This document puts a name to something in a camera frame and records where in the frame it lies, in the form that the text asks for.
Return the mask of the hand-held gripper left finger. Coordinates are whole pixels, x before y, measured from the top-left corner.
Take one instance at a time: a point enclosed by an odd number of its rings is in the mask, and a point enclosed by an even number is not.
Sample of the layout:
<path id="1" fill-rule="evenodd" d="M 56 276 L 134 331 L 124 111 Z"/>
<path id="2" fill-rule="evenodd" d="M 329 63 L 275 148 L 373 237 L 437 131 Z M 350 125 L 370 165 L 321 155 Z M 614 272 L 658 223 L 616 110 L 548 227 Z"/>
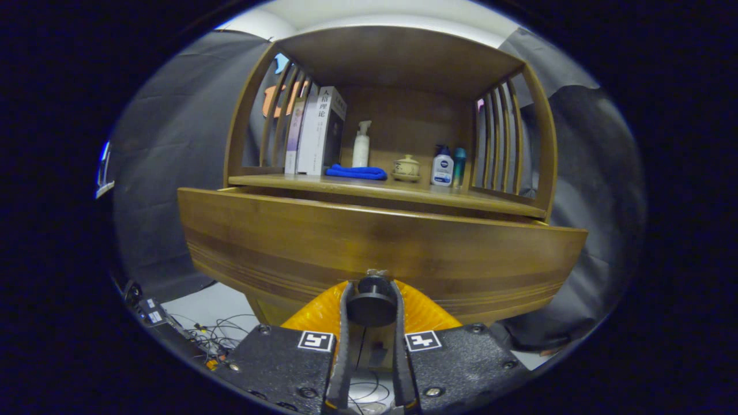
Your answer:
<path id="1" fill-rule="evenodd" d="M 259 324 L 229 353 L 216 378 L 243 397 L 283 414 L 346 414 L 352 371 L 349 367 L 348 303 L 358 282 L 327 289 L 298 312 L 306 318 L 325 300 L 318 320 L 290 328 Z"/>

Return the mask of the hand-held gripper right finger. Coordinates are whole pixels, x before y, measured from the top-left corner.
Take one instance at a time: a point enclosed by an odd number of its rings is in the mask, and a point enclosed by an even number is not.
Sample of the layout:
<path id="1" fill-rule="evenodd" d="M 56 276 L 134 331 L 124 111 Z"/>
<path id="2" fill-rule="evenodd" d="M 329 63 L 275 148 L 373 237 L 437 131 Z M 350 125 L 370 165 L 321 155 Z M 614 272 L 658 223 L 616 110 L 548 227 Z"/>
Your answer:
<path id="1" fill-rule="evenodd" d="M 397 300 L 393 383 L 406 414 L 490 414 L 498 398 L 532 379 L 483 323 L 463 324 L 409 284 Z"/>

